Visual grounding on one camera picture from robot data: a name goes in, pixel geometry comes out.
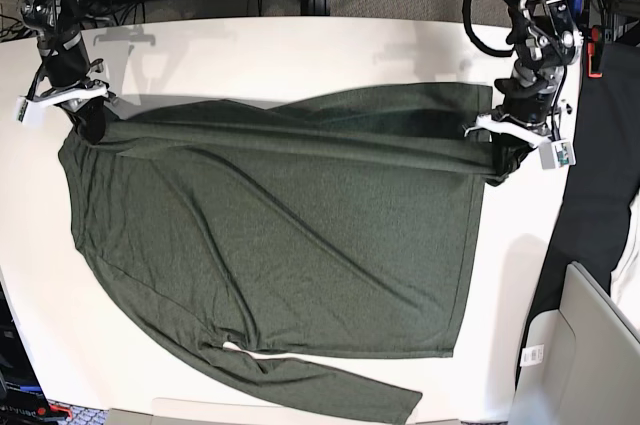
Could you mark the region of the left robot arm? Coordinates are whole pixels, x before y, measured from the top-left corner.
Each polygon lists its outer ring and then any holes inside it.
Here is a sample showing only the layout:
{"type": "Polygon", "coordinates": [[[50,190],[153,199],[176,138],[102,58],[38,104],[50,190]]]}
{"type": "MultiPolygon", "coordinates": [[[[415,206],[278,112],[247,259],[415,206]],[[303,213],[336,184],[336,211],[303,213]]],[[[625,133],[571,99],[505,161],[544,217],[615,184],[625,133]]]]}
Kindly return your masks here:
{"type": "Polygon", "coordinates": [[[469,128],[491,137],[492,186],[504,182],[532,152],[538,152],[545,170],[575,164],[572,142],[561,135],[562,120],[574,109],[561,94],[583,44],[569,0],[501,1],[511,20],[507,49],[485,44],[473,29],[472,0],[462,5],[465,33],[474,46],[488,56],[515,60],[511,74],[494,82],[502,103],[478,115],[469,128]]]}

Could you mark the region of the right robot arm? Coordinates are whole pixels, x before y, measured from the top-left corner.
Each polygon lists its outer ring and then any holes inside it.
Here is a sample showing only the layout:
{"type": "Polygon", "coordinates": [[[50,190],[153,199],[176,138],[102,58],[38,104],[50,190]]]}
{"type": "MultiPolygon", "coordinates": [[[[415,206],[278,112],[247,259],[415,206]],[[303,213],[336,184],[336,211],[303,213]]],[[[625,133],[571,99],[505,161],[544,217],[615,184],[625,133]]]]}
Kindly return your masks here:
{"type": "Polygon", "coordinates": [[[89,58],[80,2],[22,0],[22,19],[36,33],[41,63],[27,93],[16,101],[15,118],[35,125],[47,108],[56,107],[64,111],[77,135],[96,144],[106,130],[105,104],[112,93],[109,84],[97,77],[104,72],[104,61],[89,58]]]}

